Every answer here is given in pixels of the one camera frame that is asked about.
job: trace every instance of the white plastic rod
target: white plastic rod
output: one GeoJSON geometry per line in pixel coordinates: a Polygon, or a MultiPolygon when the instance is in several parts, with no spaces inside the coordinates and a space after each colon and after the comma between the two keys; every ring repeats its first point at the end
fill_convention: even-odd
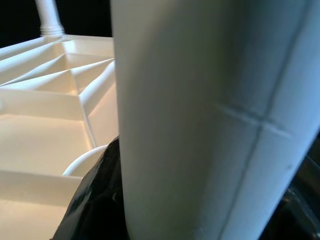
{"type": "Polygon", "coordinates": [[[35,0],[41,21],[42,36],[58,37],[64,34],[55,0],[35,0]]]}
{"type": "Polygon", "coordinates": [[[320,125],[320,1],[114,0],[131,240],[257,240],[320,125]]]}

